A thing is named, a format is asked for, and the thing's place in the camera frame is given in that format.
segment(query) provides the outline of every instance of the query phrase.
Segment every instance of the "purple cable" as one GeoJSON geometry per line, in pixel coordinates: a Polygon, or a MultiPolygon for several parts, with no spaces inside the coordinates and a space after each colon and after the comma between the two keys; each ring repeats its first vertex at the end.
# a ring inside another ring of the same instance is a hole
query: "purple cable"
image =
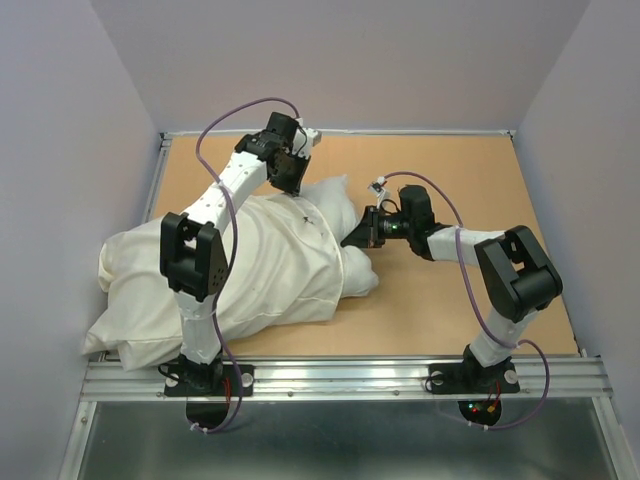
{"type": "MultiPolygon", "coordinates": [[[[384,176],[385,179],[391,178],[391,177],[397,177],[397,176],[401,176],[401,175],[407,175],[410,177],[416,177],[419,178],[420,180],[426,182],[427,184],[431,185],[439,194],[440,196],[444,199],[445,202],[447,202],[447,204],[449,205],[449,207],[451,208],[451,210],[453,211],[453,214],[456,217],[456,220],[458,221],[458,226],[459,227],[463,227],[463,223],[462,223],[462,217],[460,216],[460,213],[458,212],[458,209],[455,207],[455,205],[453,204],[453,202],[451,201],[451,199],[447,196],[446,193],[444,193],[444,191],[438,187],[432,180],[428,179],[427,177],[425,177],[424,175],[420,175],[419,173],[415,173],[415,172],[408,172],[408,171],[398,171],[398,172],[393,172],[393,173],[389,173],[387,175],[384,176]]],[[[539,412],[540,409],[542,408],[542,406],[544,405],[544,402],[547,400],[547,396],[549,395],[549,385],[551,384],[551,371],[549,370],[549,362],[547,361],[547,357],[545,356],[544,352],[542,351],[542,349],[536,345],[536,343],[534,343],[531,340],[527,340],[527,339],[523,339],[520,340],[516,345],[514,344],[510,344],[507,343],[501,339],[499,339],[498,337],[496,337],[491,330],[489,330],[489,327],[487,326],[486,322],[484,321],[484,318],[482,318],[482,313],[480,312],[480,307],[478,307],[478,302],[476,301],[476,297],[473,294],[473,289],[471,288],[471,281],[469,280],[469,273],[467,272],[467,267],[464,264],[464,257],[462,254],[462,243],[460,241],[460,228],[456,229],[455,232],[455,239],[456,239],[456,254],[458,256],[458,264],[460,265],[460,272],[462,273],[462,279],[464,280],[464,286],[465,289],[467,290],[467,295],[469,297],[469,302],[471,302],[471,308],[473,309],[473,312],[476,315],[476,318],[478,319],[478,323],[480,323],[480,326],[482,327],[482,330],[484,331],[484,333],[491,339],[493,340],[495,343],[497,343],[498,345],[508,348],[509,350],[513,350],[514,348],[522,345],[522,344],[528,344],[531,345],[540,355],[540,358],[542,359],[542,364],[544,365],[544,373],[545,373],[545,383],[544,383],[544,390],[542,392],[542,397],[540,397],[540,401],[538,402],[538,404],[535,406],[535,408],[529,412],[527,415],[525,415],[524,417],[522,417],[519,420],[516,420],[515,422],[511,422],[508,423],[506,425],[498,425],[498,426],[493,426],[493,427],[487,427],[487,430],[506,430],[508,428],[513,428],[513,427],[517,427],[519,425],[522,425],[523,423],[531,420],[533,417],[535,417],[539,412]]],[[[447,417],[453,418],[456,421],[462,422],[462,423],[466,423],[461,421],[459,418],[455,418],[452,417],[451,415],[446,415],[447,417]]],[[[479,425],[476,423],[471,423],[471,425],[476,425],[480,428],[485,428],[483,425],[479,425]]]]}
{"type": "MultiPolygon", "coordinates": [[[[296,106],[293,103],[291,103],[290,101],[285,100],[284,98],[279,98],[279,97],[260,98],[258,100],[254,100],[252,102],[245,103],[244,105],[240,105],[239,107],[234,108],[233,110],[230,110],[227,113],[225,113],[224,115],[216,118],[213,122],[211,122],[209,124],[209,126],[207,126],[207,128],[205,128],[202,131],[202,133],[198,137],[198,141],[196,142],[196,157],[198,158],[198,160],[200,161],[202,166],[207,170],[207,172],[209,172],[209,174],[213,177],[215,182],[218,183],[218,184],[221,184],[222,188],[220,188],[220,190],[222,191],[222,195],[224,196],[224,199],[226,201],[227,210],[229,211],[231,230],[232,230],[232,233],[233,233],[233,244],[232,244],[232,247],[231,247],[231,259],[229,260],[229,275],[231,274],[231,270],[232,270],[233,265],[234,265],[234,263],[236,261],[236,253],[238,251],[238,221],[236,220],[236,209],[235,209],[235,207],[233,205],[233,200],[231,198],[231,194],[229,193],[229,190],[227,190],[227,186],[222,184],[222,181],[220,180],[220,177],[218,176],[216,171],[211,167],[211,165],[209,165],[209,162],[207,162],[204,159],[204,157],[200,153],[200,147],[202,146],[202,141],[207,136],[207,134],[216,125],[218,125],[220,122],[222,122],[223,120],[229,118],[231,115],[233,115],[235,113],[238,113],[241,110],[244,110],[244,109],[249,108],[249,107],[253,107],[254,105],[258,105],[260,103],[266,103],[266,102],[284,103],[285,105],[288,105],[289,107],[291,107],[291,109],[295,113],[296,118],[300,117],[300,112],[298,111],[296,106]]],[[[243,393],[242,392],[242,372],[240,371],[240,365],[238,365],[238,361],[237,361],[236,357],[234,357],[233,353],[231,352],[231,349],[229,348],[229,345],[227,344],[227,342],[224,340],[224,337],[222,336],[222,332],[220,331],[220,325],[218,325],[217,308],[218,308],[218,300],[219,300],[219,298],[220,298],[220,294],[216,295],[215,299],[213,300],[213,308],[212,308],[212,312],[211,312],[211,319],[213,321],[213,328],[216,331],[216,335],[218,336],[218,340],[220,341],[220,346],[222,347],[222,350],[224,350],[224,353],[226,353],[226,355],[229,358],[229,360],[231,360],[231,364],[233,365],[233,370],[234,370],[234,373],[236,374],[236,377],[237,377],[237,380],[238,380],[238,385],[240,386],[240,388],[238,389],[238,402],[236,403],[236,406],[235,406],[233,412],[231,413],[231,415],[228,416],[224,422],[222,422],[216,428],[212,428],[211,430],[207,429],[206,431],[203,428],[201,428],[200,426],[198,426],[198,425],[195,426],[196,430],[198,430],[198,431],[200,431],[202,433],[206,433],[206,434],[218,433],[218,432],[221,432],[222,430],[224,430],[225,428],[227,428],[231,424],[231,422],[233,422],[233,420],[236,418],[236,415],[238,415],[238,410],[240,410],[240,405],[242,405],[242,393],[243,393]]]]}

